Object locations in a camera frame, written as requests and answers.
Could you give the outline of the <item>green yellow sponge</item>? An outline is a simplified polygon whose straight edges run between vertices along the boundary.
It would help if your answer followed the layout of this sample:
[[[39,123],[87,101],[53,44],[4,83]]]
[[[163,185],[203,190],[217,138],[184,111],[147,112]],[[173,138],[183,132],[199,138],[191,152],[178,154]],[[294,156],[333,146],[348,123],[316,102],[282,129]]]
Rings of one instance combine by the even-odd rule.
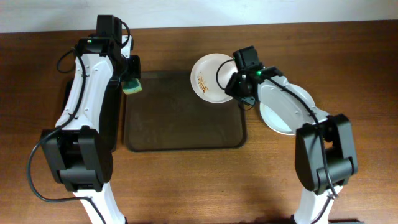
[[[123,84],[123,93],[125,95],[131,95],[142,91],[142,86],[139,79],[134,78],[132,80],[125,81]]]

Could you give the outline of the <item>pink plate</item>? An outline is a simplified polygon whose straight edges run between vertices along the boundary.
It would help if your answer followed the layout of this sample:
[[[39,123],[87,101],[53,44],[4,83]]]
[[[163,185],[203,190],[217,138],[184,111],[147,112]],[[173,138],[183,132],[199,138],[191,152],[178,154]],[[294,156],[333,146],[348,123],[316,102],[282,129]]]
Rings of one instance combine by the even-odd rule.
[[[237,72],[232,57],[225,54],[208,54],[200,58],[193,66],[190,81],[193,91],[203,100],[210,103],[226,103],[233,99],[223,88],[232,74]]]

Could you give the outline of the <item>light blue plate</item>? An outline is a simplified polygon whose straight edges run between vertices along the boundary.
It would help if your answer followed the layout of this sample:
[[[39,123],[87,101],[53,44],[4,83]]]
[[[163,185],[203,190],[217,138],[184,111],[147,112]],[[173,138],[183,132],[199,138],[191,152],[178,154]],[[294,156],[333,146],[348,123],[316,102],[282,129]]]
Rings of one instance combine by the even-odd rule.
[[[302,87],[300,87],[298,85],[294,85],[294,84],[291,84],[291,87],[294,90],[298,91],[297,95],[302,97],[304,100],[307,100],[312,105],[315,104],[313,98],[310,96],[310,94],[305,89],[303,89]],[[288,127],[288,125],[274,111],[272,111],[268,106],[260,103],[259,112],[260,112],[260,115],[261,115],[263,121],[273,131],[275,131],[275,132],[277,132],[279,134],[284,134],[284,135],[289,135],[289,136],[293,136],[295,134]]]

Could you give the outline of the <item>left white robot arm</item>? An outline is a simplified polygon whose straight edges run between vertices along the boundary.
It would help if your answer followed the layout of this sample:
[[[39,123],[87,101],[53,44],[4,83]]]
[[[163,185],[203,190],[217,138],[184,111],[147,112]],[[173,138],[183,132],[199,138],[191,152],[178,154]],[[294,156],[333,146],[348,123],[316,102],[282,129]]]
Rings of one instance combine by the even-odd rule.
[[[111,189],[121,95],[141,91],[139,56],[131,35],[88,37],[71,49],[73,83],[41,147],[56,183],[72,192],[92,223],[126,223]]]

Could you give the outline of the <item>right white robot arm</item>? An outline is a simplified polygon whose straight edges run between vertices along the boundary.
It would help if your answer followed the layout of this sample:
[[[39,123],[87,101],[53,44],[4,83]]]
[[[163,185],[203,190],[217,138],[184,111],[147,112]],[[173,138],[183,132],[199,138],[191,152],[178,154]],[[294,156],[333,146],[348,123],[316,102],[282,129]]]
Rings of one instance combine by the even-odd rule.
[[[358,172],[350,120],[317,108],[312,97],[275,67],[234,72],[225,93],[268,107],[295,135],[295,170],[303,185],[293,223],[328,223],[333,202]]]

